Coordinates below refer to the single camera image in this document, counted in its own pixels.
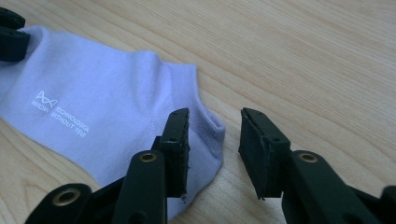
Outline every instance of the light purple sock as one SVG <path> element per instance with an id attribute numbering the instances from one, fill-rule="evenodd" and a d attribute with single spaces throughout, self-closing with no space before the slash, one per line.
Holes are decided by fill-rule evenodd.
<path id="1" fill-rule="evenodd" d="M 2 119 L 105 186 L 125 175 L 136 152 L 151 148 L 169 113 L 188 107 L 188 194 L 185 202 L 168 200 L 169 219 L 214 178 L 225 129 L 199 98 L 194 64 L 41 26 L 22 30 L 31 35 L 25 59 L 0 62 Z"/>

